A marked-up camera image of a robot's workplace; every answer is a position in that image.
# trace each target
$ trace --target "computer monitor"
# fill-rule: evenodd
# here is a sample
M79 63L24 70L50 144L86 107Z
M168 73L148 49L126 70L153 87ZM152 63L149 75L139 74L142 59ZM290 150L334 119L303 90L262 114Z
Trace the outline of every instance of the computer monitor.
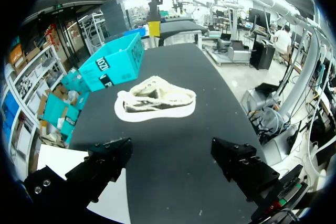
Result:
M222 12L221 10L217 10L216 15L217 17L224 17L224 12Z
M295 32L293 32L292 33L292 41L294 41L294 39L295 39L295 42L300 43L301 39L302 39L302 36L296 34L296 38L295 38Z
M254 23L255 16L257 16L255 25L262 26L265 28L267 28L266 24L268 24L269 26L270 19L271 19L271 13L266 13L266 17L267 17L267 22L266 22L265 13L263 10L257 10L257 9L250 8L250 13L248 15L248 21Z

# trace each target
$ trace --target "black tabletop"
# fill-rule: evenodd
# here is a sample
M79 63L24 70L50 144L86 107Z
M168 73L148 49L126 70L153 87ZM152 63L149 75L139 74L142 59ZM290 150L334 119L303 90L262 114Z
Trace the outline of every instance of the black tabletop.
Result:
M139 123L119 120L113 108L118 91L154 75L195 91L194 113ZM230 88L196 45L148 49L137 80L91 93L70 148L83 151L95 142L126 136L133 141L126 167L132 224L249 223L257 207L226 180L211 156L211 140L249 143L264 155Z
M174 22L174 21L183 21L183 20L193 21L194 19L191 17L166 18L165 22Z
M200 26L189 20L161 23L160 38L167 39L170 36L181 33L183 31L197 31L197 30L201 30L202 33L207 32L207 28Z

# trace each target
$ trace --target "cardboard box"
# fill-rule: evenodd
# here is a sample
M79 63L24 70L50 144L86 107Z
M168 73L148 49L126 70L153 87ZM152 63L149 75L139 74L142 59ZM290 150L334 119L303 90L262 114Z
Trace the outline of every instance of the cardboard box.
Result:
M57 88L63 93L63 94L67 94L68 93L68 90L67 88L64 86L64 85L59 85L57 86Z
M40 136L47 136L48 133L47 133L47 125L48 125L48 122L47 121L43 121L43 120L40 120Z
M13 66L13 68L15 69L16 75L18 75L26 66L27 66L27 62L26 61L23 61L20 64L20 66L18 66L17 68Z
M15 62L22 56L23 52L21 49L21 44L17 44L9 54L8 62L14 65Z
M28 62L30 62L38 53L41 52L38 47L35 47L29 54L26 55Z
M40 105L39 105L38 110L37 110L37 118L42 118L43 117L44 108L46 107L46 103L47 103L47 97L45 95L42 95L41 100L40 100Z
M65 107L64 110L63 110L61 118L65 118L66 115L67 115L67 112L68 112L68 107Z
M47 95L52 93L54 96L56 96L58 99L62 101L68 99L68 94L63 94L59 88L56 88L53 92L51 91L51 89L47 89L45 92Z
M68 94L63 93L59 86L53 91L53 94L62 101L68 99Z
M49 47L49 42L45 42L43 45L42 45L42 49L45 49L46 47Z

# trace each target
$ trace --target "white floor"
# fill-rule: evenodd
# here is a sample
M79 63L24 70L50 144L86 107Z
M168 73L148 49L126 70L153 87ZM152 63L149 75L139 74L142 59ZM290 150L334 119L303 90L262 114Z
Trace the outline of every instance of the white floor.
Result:
M280 64L274 60L272 61L268 70L257 70L254 67L245 64L234 63L223 64L221 67L219 67L214 63L213 59L206 52L204 54L212 63L214 68L218 71L218 73L222 76L222 78L230 87L232 93L239 102L242 100L242 97L246 90L253 89L263 82L278 85L279 81L282 79L286 71L285 65ZM294 70L292 72L290 80L293 79L293 81L295 82L298 79L298 77L295 76L298 75L299 74ZM286 85L283 95L280 96L280 100L282 102L287 98L293 87L294 84L291 82ZM308 96L306 102L310 102L314 97L313 92L309 90L310 88L307 87L306 94L308 94ZM304 93L301 97L295 111L297 111L300 104L304 101L306 94ZM292 117L291 120L292 124L295 124L296 126L298 126L297 123L302 120L301 128L308 121L308 112L310 112L310 114L313 113L312 107L307 106L306 109L306 102L302 104L302 106L298 109L298 112L295 114L295 116ZM301 164L304 168L302 173L300 174L300 178L303 179L307 175L307 179L305 180L305 182L308 184L310 190L316 190L320 189L324 185L325 181L321 178L319 179L319 181L317 180L318 176L313 172L309 162L307 162L307 132L308 131L306 130L302 133L299 133L290 155L287 156L282 162L274 165L272 168L279 172L280 176L283 176L285 173L292 170L296 165ZM316 158L313 160L313 162L317 167Z

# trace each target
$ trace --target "metal frame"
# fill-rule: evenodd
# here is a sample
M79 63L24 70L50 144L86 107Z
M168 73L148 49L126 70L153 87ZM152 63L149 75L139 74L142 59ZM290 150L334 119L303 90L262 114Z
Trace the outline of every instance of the metal frame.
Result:
M105 22L105 19L96 21L96 18L100 16L103 16L103 13L100 13L100 14L92 13L91 15L88 15L86 18L82 19L79 24L80 28L84 31L84 34L85 34L84 41L91 55L94 54L94 52L96 52L100 47L102 47L105 42L105 38L102 35L102 31L101 31L101 23ZM85 26L85 22L87 22L89 19L92 19L90 25ZM96 30L96 34L99 39L98 45L95 45L93 43L92 37L90 36L92 27L94 27Z

